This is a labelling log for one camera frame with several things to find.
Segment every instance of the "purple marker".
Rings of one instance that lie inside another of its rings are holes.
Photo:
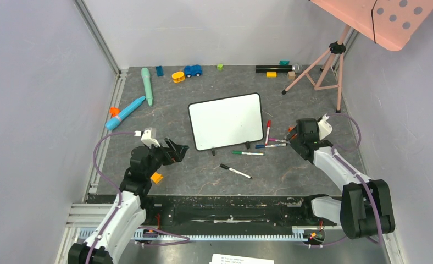
[[[281,142],[281,143],[288,143],[288,141],[286,141],[286,140],[283,140],[283,139],[276,139],[276,138],[274,138],[274,137],[269,137],[268,138],[268,140],[270,140],[270,141],[275,141],[275,142]]]

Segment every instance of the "whiteboard frame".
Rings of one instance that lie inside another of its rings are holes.
[[[194,103],[190,103],[188,106],[187,106],[187,114],[189,115],[189,121],[191,122],[191,131],[192,131],[192,138],[193,138],[193,140],[194,140],[194,147],[196,148],[196,150],[197,151],[205,151],[205,150],[212,150],[212,149],[214,149],[214,148],[206,148],[206,149],[204,149],[204,150],[199,150],[199,149],[197,149],[197,144],[196,144],[196,136],[195,136],[195,134],[194,134],[194,127],[192,126],[192,118],[191,118],[191,112],[190,112],[190,109],[189,109],[189,107],[191,106],[191,105],[195,105],[195,104],[198,104],[198,103],[206,103],[206,102],[212,102],[212,101],[218,101],[218,100],[224,100],[224,99],[230,99],[230,98],[235,98],[235,97],[241,97],[241,96],[248,96],[248,95],[257,95],[258,97],[259,97],[259,105],[260,105],[260,129],[261,129],[261,131],[262,131],[262,137],[260,138],[260,139],[258,139],[258,140],[252,140],[252,141],[249,141],[249,142],[257,142],[257,141],[260,141],[260,140],[263,140],[263,138],[265,137],[265,134],[264,134],[264,131],[263,131],[263,115],[262,115],[262,98],[261,98],[261,96],[260,96],[260,94],[259,93],[257,93],[257,92],[251,92],[251,93],[246,93],[246,94],[244,94],[244,95],[236,95],[236,96],[228,96],[228,97],[222,97],[222,98],[217,98],[217,99],[212,99],[212,100],[206,100],[206,101],[200,101],[200,102],[194,102]],[[247,141],[244,141],[244,142],[241,142],[241,143],[236,143],[236,144],[233,144],[233,145],[226,145],[226,146],[220,146],[220,147],[229,147],[229,146],[236,146],[236,145],[240,145],[240,144],[245,144]]]

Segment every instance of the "blue tube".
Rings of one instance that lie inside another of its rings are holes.
[[[112,117],[108,122],[105,124],[105,127],[108,130],[115,129],[121,121],[123,121],[127,116],[129,116],[137,107],[139,107],[142,102],[145,100],[145,96],[141,96],[138,99],[135,99],[130,105],[128,105],[126,108],[124,108],[121,112],[119,112],[118,115]]]

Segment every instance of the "black wire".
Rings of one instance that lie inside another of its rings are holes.
[[[376,5],[376,1],[374,3],[374,6],[372,7],[372,10],[370,11],[370,15],[372,16],[372,30],[374,32],[374,43],[376,44],[376,39],[375,39],[375,23],[374,23],[374,9],[375,9],[375,5]]]

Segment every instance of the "blue toy car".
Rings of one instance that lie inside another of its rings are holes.
[[[202,75],[202,66],[196,64],[194,66],[185,66],[184,67],[184,75],[188,78],[192,76],[201,76]]]

